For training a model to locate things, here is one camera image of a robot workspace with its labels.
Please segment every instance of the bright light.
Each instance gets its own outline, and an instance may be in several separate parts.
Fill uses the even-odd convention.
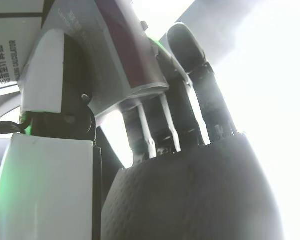
[[[195,0],[132,0],[140,19],[146,21],[148,36],[160,40]]]
[[[21,108],[17,107],[16,109],[8,112],[7,114],[0,117],[0,122],[10,121],[18,124],[20,122],[20,110]],[[0,134],[0,139],[10,139],[11,137],[12,137],[12,133]]]
[[[124,117],[120,111],[108,114],[101,129],[122,165],[128,169],[134,164],[134,154],[130,148]]]
[[[300,240],[300,2],[258,6],[215,71],[272,187],[285,239]]]

